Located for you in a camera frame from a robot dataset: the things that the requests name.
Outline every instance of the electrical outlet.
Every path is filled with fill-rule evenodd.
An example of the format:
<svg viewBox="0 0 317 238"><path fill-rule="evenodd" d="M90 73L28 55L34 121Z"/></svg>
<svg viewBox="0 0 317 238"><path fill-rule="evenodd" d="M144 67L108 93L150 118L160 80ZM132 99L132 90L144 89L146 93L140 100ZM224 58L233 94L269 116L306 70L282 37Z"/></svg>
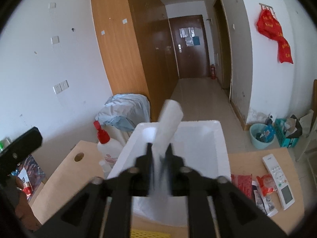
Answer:
<svg viewBox="0 0 317 238"><path fill-rule="evenodd" d="M68 85L68 82L67 82L67 81L61 82L60 85L61 85L61 89L62 89L63 91L69 88L69 85Z"/></svg>
<svg viewBox="0 0 317 238"><path fill-rule="evenodd" d="M54 90L55 94L59 94L59 93L61 93L63 91L61 89L60 83L58 83L57 85L53 86L53 90Z"/></svg>

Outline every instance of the light blue bag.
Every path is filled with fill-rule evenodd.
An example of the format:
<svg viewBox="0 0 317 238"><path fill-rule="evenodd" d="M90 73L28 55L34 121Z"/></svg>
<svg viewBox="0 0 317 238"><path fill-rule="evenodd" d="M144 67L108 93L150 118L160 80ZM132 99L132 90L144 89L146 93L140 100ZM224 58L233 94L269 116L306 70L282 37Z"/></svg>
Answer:
<svg viewBox="0 0 317 238"><path fill-rule="evenodd" d="M100 125L112 125L125 132L134 131L141 122L150 122L150 103L140 94L117 94L99 111Z"/></svg>

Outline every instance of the light switch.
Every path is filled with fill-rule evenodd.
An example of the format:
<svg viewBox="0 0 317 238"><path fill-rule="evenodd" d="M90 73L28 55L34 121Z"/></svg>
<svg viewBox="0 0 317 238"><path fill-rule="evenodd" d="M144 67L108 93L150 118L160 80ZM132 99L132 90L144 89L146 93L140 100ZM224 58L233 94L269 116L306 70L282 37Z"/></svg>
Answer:
<svg viewBox="0 0 317 238"><path fill-rule="evenodd" d="M59 94L59 93L61 93L63 91L61 89L60 83L58 83L57 85L53 86L53 90L54 90L55 94Z"/></svg>
<svg viewBox="0 0 317 238"><path fill-rule="evenodd" d="M59 37L58 36L51 37L51 42L53 45L59 43Z"/></svg>
<svg viewBox="0 0 317 238"><path fill-rule="evenodd" d="M61 82L60 85L61 85L61 89L62 89L63 91L69 88L69 85L68 85L68 82L67 82L67 81Z"/></svg>
<svg viewBox="0 0 317 238"><path fill-rule="evenodd" d="M49 3L49 9L56 8L56 3L55 2L50 2Z"/></svg>

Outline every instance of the wooden table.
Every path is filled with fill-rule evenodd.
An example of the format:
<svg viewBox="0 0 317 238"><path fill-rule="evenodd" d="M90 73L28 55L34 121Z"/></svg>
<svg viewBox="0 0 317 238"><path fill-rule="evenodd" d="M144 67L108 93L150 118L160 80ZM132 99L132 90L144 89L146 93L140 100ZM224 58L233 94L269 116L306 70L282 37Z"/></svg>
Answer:
<svg viewBox="0 0 317 238"><path fill-rule="evenodd" d="M262 157L269 154L273 154L275 156L295 197L295 203L287 210L283 210L277 193L274 192L271 195L275 207L278 210L278 213L272 217L272 220L287 234L289 234L304 216L304 202L301 184L288 150L286 148L280 148L257 152L229 154L230 170L232 174L236 175L252 174L253 180L256 180L256 176L262 177L268 173L263 164Z"/></svg>
<svg viewBox="0 0 317 238"><path fill-rule="evenodd" d="M75 162L75 156L79 153L83 153L84 157L79 162ZM295 203L283 211L277 194L272 195L279 211L272 219L284 231L289 232L304 215L304 205L298 176L287 149L229 154L231 172L240 175L253 174L253 179L256 175L267 174L262 157L270 153L274 154L282 167L295 197ZM93 177L103 177L103 171L99 166L101 159L97 144L80 141L75 146L49 178L32 205L34 215L41 223L45 223ZM186 227L165 226L136 216L132 217L132 228L168 233L172 238L188 237Z"/></svg>

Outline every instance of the remote control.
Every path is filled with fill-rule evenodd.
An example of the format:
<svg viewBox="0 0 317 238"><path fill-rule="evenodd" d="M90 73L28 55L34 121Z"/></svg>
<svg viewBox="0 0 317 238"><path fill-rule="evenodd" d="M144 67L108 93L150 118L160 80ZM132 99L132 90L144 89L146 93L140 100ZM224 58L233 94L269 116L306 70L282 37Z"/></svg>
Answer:
<svg viewBox="0 0 317 238"><path fill-rule="evenodd" d="M286 176L273 154L263 157L263 162L275 181L283 209L288 209L295 202L295 199Z"/></svg>

